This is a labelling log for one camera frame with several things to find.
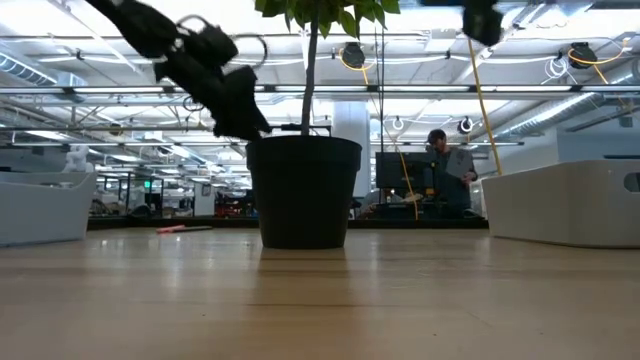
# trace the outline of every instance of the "white column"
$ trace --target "white column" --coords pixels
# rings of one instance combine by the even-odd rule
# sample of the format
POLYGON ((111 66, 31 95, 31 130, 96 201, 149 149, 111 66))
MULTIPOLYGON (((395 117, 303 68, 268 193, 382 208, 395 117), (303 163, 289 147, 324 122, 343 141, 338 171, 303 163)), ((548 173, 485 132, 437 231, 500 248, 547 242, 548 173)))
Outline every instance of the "white column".
POLYGON ((361 165, 353 196, 371 191, 371 148, 369 146, 369 111, 364 101, 338 101, 333 105, 333 136, 362 146, 361 165))

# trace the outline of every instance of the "black plant pot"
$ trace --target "black plant pot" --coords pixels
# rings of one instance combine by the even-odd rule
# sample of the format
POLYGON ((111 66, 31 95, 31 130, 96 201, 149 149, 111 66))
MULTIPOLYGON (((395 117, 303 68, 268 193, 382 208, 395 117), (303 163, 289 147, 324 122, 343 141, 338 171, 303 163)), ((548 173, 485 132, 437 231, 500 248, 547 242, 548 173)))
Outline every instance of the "black plant pot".
POLYGON ((362 147, 323 136, 247 145, 262 243, 276 249, 344 246, 362 147))

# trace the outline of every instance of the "wooden table surface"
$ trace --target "wooden table surface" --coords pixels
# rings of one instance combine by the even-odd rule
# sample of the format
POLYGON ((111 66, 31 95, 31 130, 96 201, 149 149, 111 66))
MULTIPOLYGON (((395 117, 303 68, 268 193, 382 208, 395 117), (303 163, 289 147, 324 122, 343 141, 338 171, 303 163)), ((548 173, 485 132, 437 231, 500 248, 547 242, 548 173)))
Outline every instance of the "wooden table surface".
POLYGON ((0 249, 0 359, 640 359, 640 252, 350 230, 265 250, 256 230, 0 249))

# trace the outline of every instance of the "yellow cable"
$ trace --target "yellow cable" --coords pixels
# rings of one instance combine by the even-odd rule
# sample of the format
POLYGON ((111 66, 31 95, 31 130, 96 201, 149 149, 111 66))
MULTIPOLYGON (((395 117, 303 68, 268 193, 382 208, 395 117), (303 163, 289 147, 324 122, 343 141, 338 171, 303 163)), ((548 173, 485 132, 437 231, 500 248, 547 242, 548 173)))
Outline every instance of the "yellow cable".
MULTIPOLYGON (((609 81, 607 80, 607 78, 604 76, 604 74, 602 73, 602 71, 600 70, 600 68, 598 67, 598 65, 594 65, 593 66, 594 69, 596 69, 596 72, 598 73, 598 75, 600 76, 600 79, 602 79, 602 82, 604 82, 605 84, 609 85, 609 81)), ((627 110, 629 110, 629 113, 631 116, 633 116, 636 120, 638 120, 638 118, 636 117, 635 114, 633 114, 631 111, 633 110, 633 106, 632 104, 627 104, 626 102, 624 102, 619 96, 618 96, 618 101, 620 101, 620 103, 622 104, 622 106, 624 108, 626 108, 627 110)))
POLYGON ((573 56, 573 52, 574 49, 569 50, 569 52, 567 53, 567 56, 569 56, 569 59, 573 60, 573 61, 577 61, 581 64, 586 64, 586 65, 602 65, 602 64, 606 64, 606 63, 610 63, 612 61, 615 61, 617 59, 620 58, 620 56, 622 56, 622 54, 624 54, 624 47, 627 45, 627 41, 623 41, 622 42, 622 49, 620 50, 620 52, 618 53, 618 55, 607 59, 607 60, 601 60, 601 61, 587 61, 587 60, 582 60, 582 59, 578 59, 577 57, 573 56))
MULTIPOLYGON (((346 67, 349 70, 361 71, 362 72, 362 76, 364 77, 364 83, 369 85, 369 78, 367 77, 367 70, 371 69, 376 63, 372 63, 371 65, 369 65, 366 68, 356 69, 354 67, 351 67, 351 66, 347 65, 344 62, 344 60, 342 60, 342 50, 343 49, 340 49, 338 51, 338 58, 340 59, 340 62, 342 62, 342 65, 344 65, 344 67, 346 67)), ((384 122, 382 124, 382 127, 384 128, 384 131, 387 133, 387 136, 389 136, 389 139, 391 139, 391 142, 393 143, 393 146, 394 146, 396 152, 400 154, 400 161, 402 162, 402 170, 404 171, 404 177, 407 179, 407 186, 409 187, 409 194, 411 194, 411 198, 413 200, 413 208, 415 210, 415 217, 416 217, 416 221, 417 221, 420 218, 419 217, 419 213, 418 213, 418 202, 414 198, 413 189, 411 188, 411 181, 409 180, 409 172, 407 171, 407 165, 404 162, 404 156, 402 155, 402 152, 400 151, 400 148, 398 148, 398 145, 396 144, 396 141, 391 137, 391 134, 389 134, 389 130, 387 129, 386 126, 384 126, 384 122)))
POLYGON ((413 209, 415 211, 415 216, 417 221, 420 219, 420 216, 418 214, 418 200, 416 200, 413 194, 411 181, 409 181, 409 172, 407 171, 407 164, 404 162, 404 155, 402 155, 402 151, 400 151, 400 148, 398 147, 398 144, 396 143, 395 139, 391 137, 391 134, 389 133, 389 130, 387 129, 387 127, 384 125, 384 122, 382 124, 382 127, 384 128, 384 131, 387 133, 387 136, 389 136, 389 139, 391 139, 391 142, 393 143, 393 147, 395 148, 396 152, 400 154, 400 161, 402 162, 402 170, 404 171, 405 179, 407 179, 407 186, 409 187, 409 194, 411 194, 411 198, 413 200, 413 209))
POLYGON ((607 78, 604 77, 604 74, 602 73, 602 71, 600 71, 600 68, 598 67, 598 65, 594 65, 593 68, 596 69, 596 72, 598 73, 598 75, 600 75, 600 79, 602 79, 602 82, 609 85, 607 78))
POLYGON ((496 141, 493 139, 493 132, 491 131, 489 116, 487 115, 487 109, 485 109, 484 107, 482 87, 480 86, 480 76, 478 76, 478 67, 476 66, 476 53, 475 51, 473 51, 473 44, 471 44, 471 38, 467 39, 467 44, 469 45, 469 53, 471 55, 471 65, 473 65, 473 77, 476 80, 476 89, 478 90, 478 100, 480 101, 480 109, 482 110, 482 118, 484 120, 484 126, 487 128, 487 135, 489 135, 489 141, 491 142, 493 157, 496 159, 496 167, 498 168, 498 175, 502 175, 502 165, 500 164, 500 157, 498 156, 496 141))

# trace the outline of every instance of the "plant stem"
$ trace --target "plant stem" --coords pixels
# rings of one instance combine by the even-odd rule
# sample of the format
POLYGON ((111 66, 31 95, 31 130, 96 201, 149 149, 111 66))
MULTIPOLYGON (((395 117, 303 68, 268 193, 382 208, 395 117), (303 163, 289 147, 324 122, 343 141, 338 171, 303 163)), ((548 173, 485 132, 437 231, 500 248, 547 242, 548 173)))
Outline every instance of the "plant stem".
POLYGON ((311 103, 313 101, 313 90, 315 88, 316 73, 316 49, 318 47, 318 24, 320 23, 320 12, 318 5, 320 0, 316 0, 316 13, 311 20, 311 32, 309 34, 309 59, 307 64, 307 84, 304 88, 304 98, 302 100, 302 135, 309 135, 309 124, 311 122, 311 103))

